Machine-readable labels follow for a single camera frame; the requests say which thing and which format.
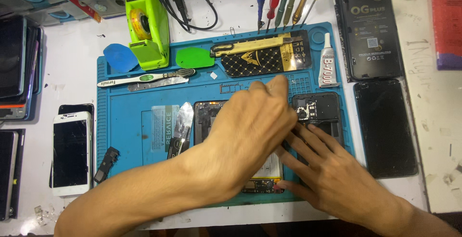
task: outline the toothbrush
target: toothbrush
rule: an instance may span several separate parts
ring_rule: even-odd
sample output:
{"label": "toothbrush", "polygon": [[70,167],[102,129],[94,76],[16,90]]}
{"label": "toothbrush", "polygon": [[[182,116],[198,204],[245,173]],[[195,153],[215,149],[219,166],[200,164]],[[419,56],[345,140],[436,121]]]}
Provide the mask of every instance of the toothbrush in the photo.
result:
{"label": "toothbrush", "polygon": [[109,86],[116,86],[126,83],[147,83],[156,81],[163,78],[169,77],[190,77],[191,75],[195,74],[196,70],[194,69],[185,69],[181,68],[172,73],[166,74],[145,74],[139,77],[131,77],[131,78],[123,78],[123,79],[113,79],[113,80],[106,80],[99,82],[97,84],[98,87],[109,87]]}

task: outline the hand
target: hand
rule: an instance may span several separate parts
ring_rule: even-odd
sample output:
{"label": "hand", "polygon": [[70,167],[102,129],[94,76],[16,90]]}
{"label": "hand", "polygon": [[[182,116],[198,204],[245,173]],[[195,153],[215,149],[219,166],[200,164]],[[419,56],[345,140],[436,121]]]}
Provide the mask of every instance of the hand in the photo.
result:
{"label": "hand", "polygon": [[311,148],[293,133],[288,134],[286,141],[309,166],[281,146],[276,149],[276,154],[310,189],[292,181],[280,181],[278,186],[344,221],[362,225],[381,235],[400,234],[412,216],[413,206],[378,184],[333,137],[314,125],[308,128],[299,123],[295,126],[298,135]]}
{"label": "hand", "polygon": [[175,157],[182,157],[200,184],[210,188],[208,203],[238,194],[295,126],[297,114],[289,107],[287,91],[287,79],[279,75],[234,93],[204,143]]}

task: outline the cable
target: cable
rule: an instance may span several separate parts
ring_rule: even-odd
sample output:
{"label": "cable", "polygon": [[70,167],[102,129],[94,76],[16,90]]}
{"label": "cable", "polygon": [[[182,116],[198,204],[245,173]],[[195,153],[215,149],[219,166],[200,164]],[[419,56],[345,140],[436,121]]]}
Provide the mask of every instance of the cable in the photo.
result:
{"label": "cable", "polygon": [[196,27],[196,26],[193,26],[193,25],[190,25],[182,20],[180,20],[178,18],[178,16],[176,15],[176,12],[173,10],[171,4],[170,4],[170,0],[159,0],[160,3],[165,7],[165,9],[167,10],[167,12],[176,20],[178,21],[178,23],[180,24],[180,26],[186,30],[187,32],[190,32],[191,29],[197,29],[197,30],[210,30],[212,29],[213,27],[215,27],[218,23],[218,13],[215,9],[215,7],[213,6],[213,4],[209,1],[209,0],[205,0],[205,2],[207,2],[207,4],[210,6],[210,8],[212,9],[214,15],[215,15],[215,22],[210,26],[210,27]]}

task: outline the green tape dispenser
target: green tape dispenser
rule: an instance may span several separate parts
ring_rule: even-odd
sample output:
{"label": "green tape dispenser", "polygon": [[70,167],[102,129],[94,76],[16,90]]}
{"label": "green tape dispenser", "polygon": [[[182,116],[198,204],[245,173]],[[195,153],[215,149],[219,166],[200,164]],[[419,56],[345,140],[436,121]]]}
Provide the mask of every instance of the green tape dispenser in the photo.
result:
{"label": "green tape dispenser", "polygon": [[143,70],[169,65],[169,22],[159,0],[125,0],[133,51]]}

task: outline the green plastic pick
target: green plastic pick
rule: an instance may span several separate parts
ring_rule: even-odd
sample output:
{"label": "green plastic pick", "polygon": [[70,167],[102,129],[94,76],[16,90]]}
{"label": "green plastic pick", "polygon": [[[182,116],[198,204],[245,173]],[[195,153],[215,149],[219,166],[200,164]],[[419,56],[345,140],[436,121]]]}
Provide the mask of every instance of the green plastic pick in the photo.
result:
{"label": "green plastic pick", "polygon": [[188,47],[176,53],[176,64],[181,68],[200,68],[212,66],[215,59],[210,51],[199,47]]}

